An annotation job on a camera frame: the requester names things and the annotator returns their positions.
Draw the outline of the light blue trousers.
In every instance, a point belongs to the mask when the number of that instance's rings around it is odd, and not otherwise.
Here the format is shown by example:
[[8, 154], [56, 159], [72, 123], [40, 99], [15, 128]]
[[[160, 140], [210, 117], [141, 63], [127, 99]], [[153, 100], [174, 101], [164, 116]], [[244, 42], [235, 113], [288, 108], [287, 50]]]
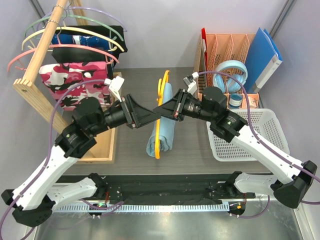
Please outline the light blue trousers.
[[[168, 102], [172, 97], [173, 97], [172, 85], [166, 82], [164, 86], [164, 92], [163, 92], [163, 103]], [[176, 122], [169, 118], [162, 117], [159, 123], [160, 123], [160, 126], [159, 126], [160, 151], [166, 152], [168, 150], [172, 150]], [[157, 126], [157, 123], [155, 122], [152, 134], [146, 145], [146, 152], [150, 157], [155, 157], [156, 126]]]

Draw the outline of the orange plastic hanger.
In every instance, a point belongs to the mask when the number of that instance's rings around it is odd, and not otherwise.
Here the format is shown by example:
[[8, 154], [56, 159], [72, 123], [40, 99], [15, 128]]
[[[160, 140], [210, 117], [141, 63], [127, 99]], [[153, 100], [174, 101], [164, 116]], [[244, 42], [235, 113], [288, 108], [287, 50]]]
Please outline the orange plastic hanger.
[[[169, 70], [166, 70], [164, 72], [163, 78], [160, 78], [158, 81], [158, 87], [157, 87], [157, 102], [158, 106], [163, 104], [163, 99], [164, 99], [164, 90], [165, 90], [165, 85], [166, 83], [169, 82]], [[156, 128], [155, 128], [155, 143], [154, 143], [154, 153], [155, 153], [155, 158], [158, 160], [160, 158], [160, 119], [156, 121]]]

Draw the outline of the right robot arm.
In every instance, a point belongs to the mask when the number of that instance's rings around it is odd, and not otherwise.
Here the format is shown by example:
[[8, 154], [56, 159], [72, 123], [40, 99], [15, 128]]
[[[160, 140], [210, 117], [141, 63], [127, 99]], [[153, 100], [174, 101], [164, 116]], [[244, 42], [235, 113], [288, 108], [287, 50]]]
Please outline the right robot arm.
[[154, 111], [175, 121], [191, 117], [209, 122], [215, 136], [241, 148], [268, 168], [267, 175], [234, 172], [225, 183], [226, 194], [231, 198], [242, 193], [263, 194], [295, 209], [316, 178], [316, 164], [291, 157], [257, 134], [246, 119], [227, 109], [227, 97], [218, 87], [205, 88], [201, 100], [180, 89]]

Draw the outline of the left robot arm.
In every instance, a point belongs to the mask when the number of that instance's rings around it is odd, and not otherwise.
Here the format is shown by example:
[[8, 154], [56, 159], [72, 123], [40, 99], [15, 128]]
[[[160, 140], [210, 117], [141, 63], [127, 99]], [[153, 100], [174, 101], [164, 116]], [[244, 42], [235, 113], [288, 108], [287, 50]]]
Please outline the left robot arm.
[[95, 137], [98, 134], [121, 125], [140, 128], [160, 117], [160, 114], [139, 105], [130, 94], [107, 110], [102, 110], [94, 97], [81, 100], [73, 111], [72, 123], [56, 138], [41, 165], [22, 185], [6, 189], [1, 194], [3, 201], [13, 210], [15, 221], [34, 228], [64, 205], [84, 198], [104, 198], [108, 185], [97, 173], [56, 191], [51, 187], [97, 143]]

